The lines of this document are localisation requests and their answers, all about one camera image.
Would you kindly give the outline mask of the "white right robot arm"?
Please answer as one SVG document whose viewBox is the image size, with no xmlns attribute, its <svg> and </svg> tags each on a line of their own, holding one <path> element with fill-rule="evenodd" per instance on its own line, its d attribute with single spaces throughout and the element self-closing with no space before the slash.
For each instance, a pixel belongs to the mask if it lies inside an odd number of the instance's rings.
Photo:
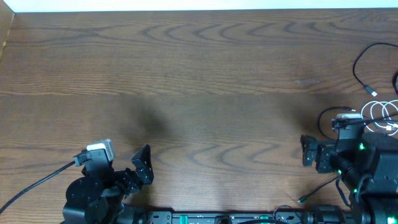
<svg viewBox="0 0 398 224">
<path fill-rule="evenodd" d="M 318 207 L 304 215 L 304 223 L 397 223 L 397 139 L 365 132 L 369 123 L 336 118 L 337 139 L 300 137 L 303 166 L 336 173 L 350 191 L 350 217 L 338 208 Z"/>
</svg>

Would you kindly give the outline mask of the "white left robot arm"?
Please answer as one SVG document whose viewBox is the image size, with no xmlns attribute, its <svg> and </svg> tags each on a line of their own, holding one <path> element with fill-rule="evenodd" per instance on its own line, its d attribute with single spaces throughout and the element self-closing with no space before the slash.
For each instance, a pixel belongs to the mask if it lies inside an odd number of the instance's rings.
<svg viewBox="0 0 398 224">
<path fill-rule="evenodd" d="M 115 171 L 115 157 L 110 139 L 89 144 L 73 157 L 77 167 L 83 166 L 83 177 L 67 188 L 64 223 L 117 223 L 124 212 L 123 198 L 138 194 L 143 186 L 153 183 L 149 145 L 131 159 L 135 170 Z"/>
</svg>

